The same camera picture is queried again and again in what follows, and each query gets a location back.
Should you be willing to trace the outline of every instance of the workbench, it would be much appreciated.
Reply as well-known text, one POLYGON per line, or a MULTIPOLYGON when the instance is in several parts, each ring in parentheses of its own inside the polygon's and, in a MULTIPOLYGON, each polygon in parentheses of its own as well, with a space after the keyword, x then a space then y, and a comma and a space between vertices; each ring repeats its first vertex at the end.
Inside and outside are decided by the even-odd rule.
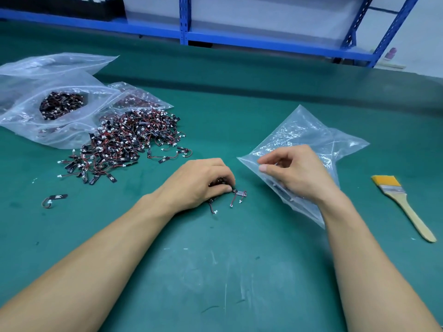
MULTIPOLYGON (((248 197, 176 216, 137 267, 101 331, 346 330, 326 232, 293 212, 236 157, 299 104, 370 142, 338 162, 351 198, 391 261, 443 323, 443 87, 411 73, 212 50, 138 37, 0 22, 0 64, 60 52, 119 58, 97 74, 175 107, 191 159, 221 157, 248 197), (421 239, 371 181, 395 175, 439 240, 421 239)), ((0 305, 154 191, 186 159, 116 169, 116 184, 57 178, 70 151, 0 128, 0 305), (49 195, 67 193, 44 209, 49 195)), ((162 154, 153 148, 153 155, 162 154)))

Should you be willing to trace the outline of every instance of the person's left arm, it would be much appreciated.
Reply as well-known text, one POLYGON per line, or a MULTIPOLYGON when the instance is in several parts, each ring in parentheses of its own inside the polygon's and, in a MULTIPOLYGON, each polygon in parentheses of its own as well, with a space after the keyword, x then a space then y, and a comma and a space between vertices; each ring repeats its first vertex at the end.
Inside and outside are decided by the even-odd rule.
POLYGON ((232 190, 229 185, 208 186, 218 177, 235 185, 219 158, 186 162, 160 188, 0 308, 0 331, 97 331, 174 214, 232 190))

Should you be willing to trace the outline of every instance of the person's left hand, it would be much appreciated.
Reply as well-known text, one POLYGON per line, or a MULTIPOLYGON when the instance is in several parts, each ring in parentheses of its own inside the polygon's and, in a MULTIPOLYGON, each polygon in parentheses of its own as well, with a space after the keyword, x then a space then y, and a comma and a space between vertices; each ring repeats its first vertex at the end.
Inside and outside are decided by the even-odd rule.
POLYGON ((208 199, 228 193, 235 186, 232 171, 221 158, 187 161, 152 194, 169 211, 178 213, 202 204, 208 199), (217 178, 224 177, 230 185, 209 187, 217 178))

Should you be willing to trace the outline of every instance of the wooden handle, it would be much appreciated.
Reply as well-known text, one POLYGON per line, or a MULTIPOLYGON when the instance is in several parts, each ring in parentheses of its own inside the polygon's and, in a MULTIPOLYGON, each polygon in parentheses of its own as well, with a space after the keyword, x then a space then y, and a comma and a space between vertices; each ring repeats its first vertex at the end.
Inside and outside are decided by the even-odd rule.
POLYGON ((405 193, 391 193, 386 192, 387 196, 390 196, 393 200, 397 202, 398 205, 403 209, 403 211, 406 213, 406 215, 409 217, 409 219, 414 224, 415 228, 417 229, 418 233, 423 237, 423 239, 433 243, 437 241, 434 234, 432 234, 431 230, 424 224, 422 219, 419 218, 417 213, 414 212, 411 206, 409 206, 409 203, 406 200, 406 194, 405 193))

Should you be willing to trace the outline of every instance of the blue metal shelf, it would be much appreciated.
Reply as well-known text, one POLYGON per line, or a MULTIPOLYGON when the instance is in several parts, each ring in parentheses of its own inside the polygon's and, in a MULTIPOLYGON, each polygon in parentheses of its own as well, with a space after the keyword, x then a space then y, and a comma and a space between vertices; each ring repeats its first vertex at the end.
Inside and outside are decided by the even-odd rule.
POLYGON ((362 61, 367 67, 374 67, 418 0, 406 0, 374 53, 369 53, 356 47, 357 29, 362 22, 363 16, 367 12, 371 1, 372 0, 363 0, 362 6, 358 11, 355 20, 352 22, 346 37, 343 42, 339 42, 338 44, 326 39, 307 38, 299 35, 276 37, 260 32, 241 33, 226 28, 215 30, 193 26, 191 20, 191 0, 179 0, 180 25, 141 20, 128 23, 124 18, 116 18, 113 21, 106 22, 56 15, 35 14, 7 9, 0 9, 0 18, 85 29, 177 38, 180 39, 181 44, 185 45, 188 45, 189 41, 200 41, 325 56, 337 58, 338 60, 351 59, 354 61, 362 61))

